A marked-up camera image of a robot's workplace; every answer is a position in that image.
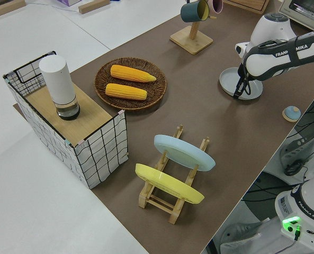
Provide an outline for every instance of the brown tabletop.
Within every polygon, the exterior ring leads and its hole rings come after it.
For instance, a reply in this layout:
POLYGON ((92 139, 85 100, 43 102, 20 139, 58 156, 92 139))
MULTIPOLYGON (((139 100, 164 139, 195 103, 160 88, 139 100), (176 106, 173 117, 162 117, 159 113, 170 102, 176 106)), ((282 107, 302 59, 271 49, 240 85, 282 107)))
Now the brown tabletop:
MULTIPOLYGON (((191 55, 169 39, 188 25, 177 16, 71 74, 74 83, 112 115, 118 110, 99 99, 93 88, 104 64, 121 57, 142 58, 167 78, 158 109, 127 113, 129 160, 92 190, 150 253, 200 253, 294 127, 282 110, 294 105, 304 112, 314 99, 314 63, 264 81, 263 94, 253 101, 238 101, 222 90, 219 75, 240 63, 235 44, 249 41, 260 17, 226 4, 216 20, 199 26, 213 44, 191 55), (192 186, 205 199, 198 205, 185 203, 172 225, 164 211, 138 206, 144 182, 134 167, 154 166, 160 157, 154 136, 173 135, 179 124, 184 125, 182 139, 195 146, 210 137, 206 152, 217 165, 197 173, 192 186)), ((308 32, 297 24, 292 28, 296 34, 308 32)), ((188 170, 169 162, 165 172, 185 180, 188 170)))

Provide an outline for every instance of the wooden block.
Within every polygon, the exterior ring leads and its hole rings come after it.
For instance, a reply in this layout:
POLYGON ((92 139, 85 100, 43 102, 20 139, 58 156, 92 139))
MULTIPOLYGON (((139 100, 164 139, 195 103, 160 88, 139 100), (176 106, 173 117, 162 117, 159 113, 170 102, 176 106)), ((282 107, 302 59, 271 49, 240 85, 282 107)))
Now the wooden block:
POLYGON ((25 0, 13 0, 9 3, 0 5, 0 16, 21 7, 26 6, 25 0))
POLYGON ((46 86, 39 88, 25 98, 45 117, 45 119, 75 147, 78 142, 112 118, 112 116, 86 95, 79 87, 75 92, 80 105, 77 119, 65 121, 56 111, 46 86))
POLYGON ((197 54, 213 42, 210 37, 200 31, 197 31, 195 38, 192 40, 190 38, 190 32, 191 26, 187 26, 172 34, 170 39, 193 55, 197 54))
POLYGON ((108 4, 110 4, 110 0, 94 0, 93 2, 79 6, 79 12, 85 14, 108 4))

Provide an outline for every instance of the wire basket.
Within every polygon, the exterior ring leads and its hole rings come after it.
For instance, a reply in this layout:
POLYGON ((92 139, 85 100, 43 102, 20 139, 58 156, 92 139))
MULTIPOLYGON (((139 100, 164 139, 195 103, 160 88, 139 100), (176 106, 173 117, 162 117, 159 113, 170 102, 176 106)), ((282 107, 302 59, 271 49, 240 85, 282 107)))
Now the wire basket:
POLYGON ((39 69, 40 60, 55 54, 51 51, 5 74, 3 78, 42 143, 91 189, 128 160, 125 111, 119 112, 73 146, 26 99, 27 95, 46 85, 39 69))

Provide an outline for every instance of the yellow corn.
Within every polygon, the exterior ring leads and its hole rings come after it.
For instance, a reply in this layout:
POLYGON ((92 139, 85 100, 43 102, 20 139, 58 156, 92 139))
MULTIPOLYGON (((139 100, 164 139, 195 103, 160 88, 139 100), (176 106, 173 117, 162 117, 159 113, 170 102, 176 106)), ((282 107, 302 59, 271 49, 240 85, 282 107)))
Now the yellow corn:
POLYGON ((111 76, 114 78, 120 78, 120 79, 125 79, 125 80, 130 80, 130 81, 136 81, 136 82, 156 81, 155 76, 152 76, 145 71, 122 66, 122 65, 112 65, 111 76))
POLYGON ((133 86, 125 86, 114 83, 106 85, 105 94, 124 99, 136 99, 143 101, 147 97, 147 91, 133 86))

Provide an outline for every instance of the yellow plate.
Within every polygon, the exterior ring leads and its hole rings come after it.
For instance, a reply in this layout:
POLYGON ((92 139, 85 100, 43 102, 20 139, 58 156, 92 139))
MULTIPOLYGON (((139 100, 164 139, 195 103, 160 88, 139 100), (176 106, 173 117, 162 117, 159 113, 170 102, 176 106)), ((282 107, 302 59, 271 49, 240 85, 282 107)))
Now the yellow plate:
POLYGON ((144 181, 189 203, 198 204, 204 199, 204 196, 191 186, 157 169, 136 164, 136 174, 144 181))

